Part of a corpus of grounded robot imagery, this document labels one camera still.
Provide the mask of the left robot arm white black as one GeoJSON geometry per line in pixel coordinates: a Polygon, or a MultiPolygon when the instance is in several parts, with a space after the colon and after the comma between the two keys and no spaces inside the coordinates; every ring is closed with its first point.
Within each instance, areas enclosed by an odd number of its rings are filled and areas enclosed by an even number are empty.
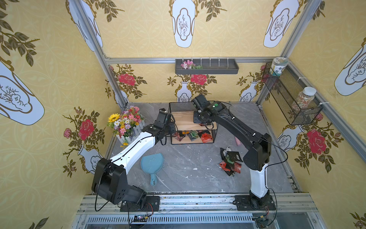
{"type": "Polygon", "coordinates": [[[129,185],[127,174],[146,151],[175,132],[173,121],[160,126],[156,124],[145,126],[137,138],[121,153],[111,159],[99,160],[91,186],[92,191],[112,204],[128,202],[140,209],[143,208],[146,204],[146,192],[129,185]]]}

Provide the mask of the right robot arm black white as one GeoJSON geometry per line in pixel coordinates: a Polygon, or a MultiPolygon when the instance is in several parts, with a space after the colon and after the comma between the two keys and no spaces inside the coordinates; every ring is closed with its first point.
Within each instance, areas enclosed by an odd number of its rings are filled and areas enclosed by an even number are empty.
{"type": "Polygon", "coordinates": [[[273,147],[271,136],[252,129],[236,117],[228,103],[207,101],[202,95],[196,97],[192,103],[197,109],[195,118],[203,124],[216,123],[222,127],[224,136],[233,135],[241,143],[233,151],[224,148],[228,145],[227,142],[216,141],[213,146],[207,144],[199,146],[201,153],[220,156],[226,163],[223,170],[228,169],[230,174],[234,172],[235,164],[246,166],[245,173],[241,177],[248,185],[248,194],[235,197],[234,204],[238,210],[247,208],[276,210],[275,192],[267,185],[267,170],[271,166],[269,162],[273,147]]]}

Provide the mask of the black tea bag barcode back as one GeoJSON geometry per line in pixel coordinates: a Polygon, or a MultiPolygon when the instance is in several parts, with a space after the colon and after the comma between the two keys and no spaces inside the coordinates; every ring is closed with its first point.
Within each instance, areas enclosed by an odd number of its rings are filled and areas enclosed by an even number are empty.
{"type": "Polygon", "coordinates": [[[239,162],[243,162],[240,153],[237,151],[231,151],[231,152],[227,152],[227,155],[229,155],[230,157],[235,158],[235,161],[239,161],[239,162]]]}

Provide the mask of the black wire two-tier shelf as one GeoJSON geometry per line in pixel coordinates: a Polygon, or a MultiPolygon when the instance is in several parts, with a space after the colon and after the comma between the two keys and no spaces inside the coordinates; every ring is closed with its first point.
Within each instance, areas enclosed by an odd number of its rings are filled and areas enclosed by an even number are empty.
{"type": "Polygon", "coordinates": [[[213,137],[213,143],[215,142],[218,125],[213,122],[212,126],[201,126],[193,122],[193,112],[196,108],[191,102],[171,102],[169,104],[169,112],[173,116],[173,121],[176,124],[177,131],[181,131],[186,137],[178,142],[171,137],[171,144],[173,145],[187,145],[187,144],[205,144],[201,141],[201,135],[203,133],[211,134],[213,137]],[[187,134],[191,131],[197,131],[199,138],[193,142],[189,139],[187,134]]]}

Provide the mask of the green oolong tea bag packet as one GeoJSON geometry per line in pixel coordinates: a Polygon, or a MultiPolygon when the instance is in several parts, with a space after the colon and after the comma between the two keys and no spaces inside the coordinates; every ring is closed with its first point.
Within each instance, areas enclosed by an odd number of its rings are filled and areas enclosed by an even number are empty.
{"type": "Polygon", "coordinates": [[[227,156],[225,157],[224,161],[225,161],[226,163],[228,163],[228,164],[233,165],[233,164],[235,163],[235,158],[230,157],[229,155],[227,155],[227,156]]]}

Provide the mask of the shelf dark red bag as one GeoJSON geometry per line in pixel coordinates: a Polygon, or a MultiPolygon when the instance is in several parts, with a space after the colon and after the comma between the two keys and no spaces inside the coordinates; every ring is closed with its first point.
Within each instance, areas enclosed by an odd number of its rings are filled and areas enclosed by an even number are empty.
{"type": "Polygon", "coordinates": [[[183,134],[181,131],[177,131],[174,135],[173,138],[175,140],[177,140],[178,142],[181,142],[184,138],[186,137],[185,134],[183,134]]]}

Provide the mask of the white tea bag packet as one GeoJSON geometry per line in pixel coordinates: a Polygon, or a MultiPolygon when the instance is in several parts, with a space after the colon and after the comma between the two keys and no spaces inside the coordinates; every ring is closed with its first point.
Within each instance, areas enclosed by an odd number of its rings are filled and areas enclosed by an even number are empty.
{"type": "Polygon", "coordinates": [[[227,153],[227,152],[231,152],[231,148],[230,147],[227,147],[225,150],[224,150],[224,153],[227,153]]]}

